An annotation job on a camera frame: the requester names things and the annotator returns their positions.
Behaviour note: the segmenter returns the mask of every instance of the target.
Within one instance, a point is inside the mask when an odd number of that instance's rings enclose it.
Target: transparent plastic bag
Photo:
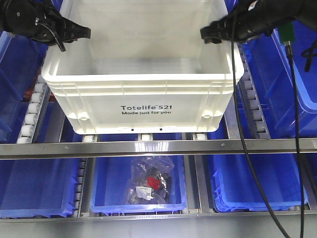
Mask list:
[[[131,161],[131,179],[125,204],[167,204],[174,168],[168,156],[139,157]]]

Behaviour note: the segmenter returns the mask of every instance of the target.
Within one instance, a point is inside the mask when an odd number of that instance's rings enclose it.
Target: metal shelf frame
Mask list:
[[[221,140],[193,140],[191,133],[183,133],[179,141],[120,141],[59,143],[64,124],[64,114],[58,104],[54,107],[46,143],[34,144],[0,144],[1,160],[20,159],[59,159],[85,158],[85,171],[82,175],[79,207],[74,216],[69,218],[28,218],[0,219],[0,237],[20,237],[21,231],[26,237],[68,237],[87,238],[91,235],[108,234],[110,237],[139,237],[131,231],[145,229],[150,232],[158,229],[158,224],[170,229],[164,237],[282,237],[275,227],[268,212],[231,212],[218,213],[213,209],[209,175],[206,171],[205,155],[243,154],[238,136],[235,114],[230,110],[224,118],[227,122],[228,137]],[[294,139],[246,139],[250,154],[296,153]],[[302,153],[317,153],[317,138],[300,139]],[[96,214],[90,211],[91,187],[96,157],[124,157],[148,155],[183,155],[187,208],[177,214],[140,213],[140,214]],[[315,237],[317,219],[317,189],[311,183],[308,171],[304,175],[304,186],[308,195],[305,210],[307,231],[305,237]],[[299,233],[300,211],[278,211],[275,214],[284,221],[291,235]],[[240,227],[254,227],[254,230],[242,231]]]

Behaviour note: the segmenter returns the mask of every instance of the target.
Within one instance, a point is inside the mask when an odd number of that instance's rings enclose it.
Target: blue plastic bin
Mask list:
[[[225,0],[228,10],[238,0]],[[310,72],[304,72],[306,59],[301,53],[310,47],[317,33],[298,21],[294,22],[294,64],[300,102],[300,135],[317,136],[317,60]],[[276,137],[295,137],[293,86],[284,47],[275,31],[271,37],[260,37],[248,43],[251,52],[249,66],[261,103],[268,104]]]
[[[160,140],[172,140],[179,136],[179,133],[158,134]],[[130,163],[133,157],[97,158],[91,210],[105,214],[175,212],[183,210],[186,207],[184,161],[182,156],[171,157],[175,167],[171,172],[172,182],[169,203],[151,205],[124,205],[128,180],[131,178]]]
[[[22,36],[0,36],[0,143],[12,132],[25,90],[32,85],[43,60],[40,43]]]
[[[0,218],[73,213],[78,159],[1,161]]]
[[[223,128],[212,133],[224,138]],[[288,210],[301,204],[298,169],[292,154],[250,155],[273,210]],[[208,157],[211,189],[218,212],[267,211],[245,155]]]

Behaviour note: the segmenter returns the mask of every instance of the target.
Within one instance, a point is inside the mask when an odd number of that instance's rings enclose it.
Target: metal rail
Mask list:
[[[250,154],[296,152],[294,139],[248,139],[246,144]],[[300,139],[300,148],[302,153],[317,152],[317,139]],[[241,141],[237,139],[0,145],[0,160],[243,153]]]

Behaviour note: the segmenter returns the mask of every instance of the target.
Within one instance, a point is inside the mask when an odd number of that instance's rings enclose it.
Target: black cable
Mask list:
[[[305,197],[304,197],[304,185],[302,178],[303,171],[303,161],[300,153],[300,145],[299,145],[299,137],[300,137],[300,127],[299,127],[299,102],[298,102],[298,93],[297,93],[297,84],[295,79],[294,72],[294,60],[293,60],[293,49],[290,42],[285,44],[286,55],[288,59],[289,66],[291,68],[292,74],[292,83],[294,89],[294,105],[295,105],[295,143],[296,143],[296,161],[298,165],[298,173],[299,173],[299,182],[301,186],[301,232],[300,238],[304,237],[304,206],[305,206]]]
[[[317,40],[315,40],[312,46],[304,50],[301,54],[302,57],[306,58],[305,72],[308,72],[311,69],[313,57],[317,57],[317,54],[314,54],[315,49],[317,49]]]
[[[232,24],[232,34],[231,34],[231,57],[232,57],[232,72],[233,72],[233,99],[234,99],[234,108],[235,108],[235,113],[236,113],[236,118],[237,118],[237,122],[238,122],[238,128],[239,128],[239,133],[240,133],[240,139],[241,139],[241,143],[242,143],[242,147],[244,150],[244,153],[247,157],[248,160],[248,164],[249,167],[251,169],[252,175],[254,177],[254,180],[257,184],[257,187],[259,189],[259,192],[263,198],[263,201],[268,209],[269,214],[271,215],[272,219],[274,220],[275,224],[277,225],[277,227],[279,228],[279,230],[282,232],[282,234],[286,237],[286,238],[290,238],[290,236],[288,235],[288,233],[285,231],[285,229],[282,227],[282,225],[280,224],[279,220],[277,219],[276,215],[274,214],[268,200],[267,197],[263,191],[263,188],[261,186],[261,183],[259,181],[259,178],[254,170],[254,166],[253,163],[250,159],[249,156],[249,152],[245,143],[245,138],[244,138],[244,134],[243,134],[243,130],[242,130],[242,125],[241,125],[241,119],[240,119],[240,115],[239,115],[239,110],[238,110],[238,95],[237,95],[237,89],[236,89],[236,72],[235,72],[235,59],[234,59],[234,31],[235,31],[235,25],[237,22],[237,14],[234,15],[233,18],[233,24]]]

